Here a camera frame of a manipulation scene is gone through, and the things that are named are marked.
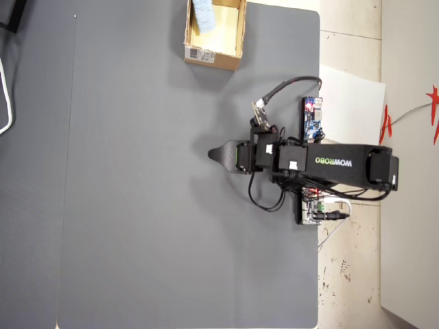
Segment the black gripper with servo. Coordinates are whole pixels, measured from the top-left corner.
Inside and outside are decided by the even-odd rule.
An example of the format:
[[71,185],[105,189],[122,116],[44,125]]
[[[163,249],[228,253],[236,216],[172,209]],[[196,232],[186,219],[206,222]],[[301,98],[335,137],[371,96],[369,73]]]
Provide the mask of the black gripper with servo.
[[230,140],[208,151],[209,159],[227,171],[260,172],[270,167],[275,144],[274,132],[251,131],[249,141]]

